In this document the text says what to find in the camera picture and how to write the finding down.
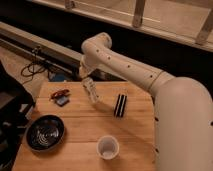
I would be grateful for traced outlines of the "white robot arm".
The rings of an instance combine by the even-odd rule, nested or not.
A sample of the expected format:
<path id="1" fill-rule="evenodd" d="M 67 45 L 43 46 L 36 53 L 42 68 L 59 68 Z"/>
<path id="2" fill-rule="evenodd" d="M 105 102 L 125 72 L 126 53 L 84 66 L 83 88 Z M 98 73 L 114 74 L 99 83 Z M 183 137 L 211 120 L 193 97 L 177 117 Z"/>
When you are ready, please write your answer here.
<path id="1" fill-rule="evenodd" d="M 111 50 L 102 32 L 82 45 L 80 76 L 104 65 L 154 98 L 156 171 L 213 171 L 213 98 L 199 81 Z"/>

